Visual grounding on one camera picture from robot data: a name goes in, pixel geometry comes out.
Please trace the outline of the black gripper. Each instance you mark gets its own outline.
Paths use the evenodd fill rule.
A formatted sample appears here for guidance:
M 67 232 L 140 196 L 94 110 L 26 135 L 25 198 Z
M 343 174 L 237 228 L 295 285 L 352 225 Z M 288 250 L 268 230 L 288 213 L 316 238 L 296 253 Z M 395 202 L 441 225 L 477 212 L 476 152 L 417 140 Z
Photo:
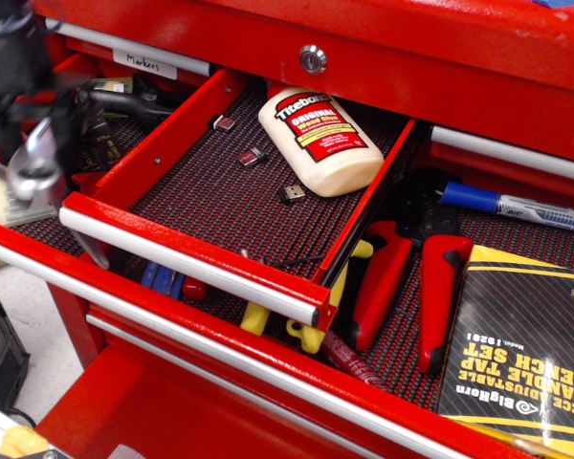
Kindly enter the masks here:
M 0 1 L 0 164 L 8 165 L 23 144 L 10 120 L 52 114 L 59 165 L 78 165 L 86 151 L 89 120 L 96 115 L 91 86 L 82 75 L 58 72 L 46 47 L 40 21 L 26 1 Z M 14 109 L 17 98 L 54 92 L 53 108 Z

